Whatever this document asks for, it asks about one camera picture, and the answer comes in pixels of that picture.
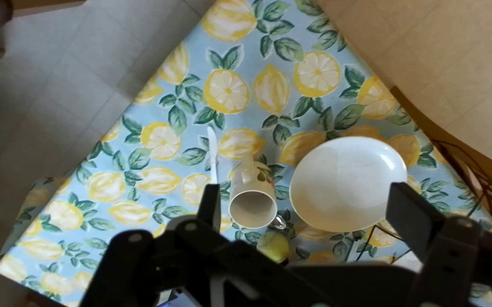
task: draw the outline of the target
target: lemon print tablecloth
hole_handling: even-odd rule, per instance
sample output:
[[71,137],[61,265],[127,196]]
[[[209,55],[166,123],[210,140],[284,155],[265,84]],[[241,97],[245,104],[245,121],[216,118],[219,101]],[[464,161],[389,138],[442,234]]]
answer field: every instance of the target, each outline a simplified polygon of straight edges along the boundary
[[[217,135],[224,208],[236,159],[255,155],[270,167],[277,207],[294,230],[292,263],[393,263],[408,253],[386,222],[323,234],[289,210],[299,159],[338,137],[389,144],[408,167],[408,184],[432,207],[492,229],[462,181],[313,0],[217,0],[57,191],[50,195],[57,184],[47,181],[27,198],[16,222],[25,232],[1,258],[0,275],[76,306],[117,232],[159,236],[170,219],[195,213],[209,181],[207,125]],[[260,237],[227,215],[221,232],[250,244]]]

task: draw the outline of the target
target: white cup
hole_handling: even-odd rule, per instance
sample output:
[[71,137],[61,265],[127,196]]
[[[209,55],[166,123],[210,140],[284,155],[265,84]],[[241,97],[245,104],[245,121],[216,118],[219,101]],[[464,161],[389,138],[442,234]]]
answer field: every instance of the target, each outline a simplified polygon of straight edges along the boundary
[[233,169],[229,217],[245,229],[267,227],[277,215],[275,190],[268,167],[251,157]]

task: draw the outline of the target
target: table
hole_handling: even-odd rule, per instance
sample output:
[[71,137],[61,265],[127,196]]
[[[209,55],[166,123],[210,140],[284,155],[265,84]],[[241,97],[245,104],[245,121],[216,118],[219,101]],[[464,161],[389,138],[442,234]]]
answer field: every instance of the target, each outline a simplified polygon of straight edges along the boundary
[[[0,275],[76,306],[110,237],[127,229],[159,236],[170,219],[197,210],[209,181],[205,125],[219,142],[222,212],[234,161],[255,155],[268,164],[279,212],[294,230],[290,263],[393,263],[408,253],[386,222],[325,234],[289,210],[294,166],[338,137],[384,140],[403,157],[408,184],[432,207],[492,229],[471,191],[319,7],[311,0],[219,0],[47,205],[25,207],[18,224],[27,230],[1,258]],[[236,227],[226,213],[221,232],[250,244],[262,236]]]

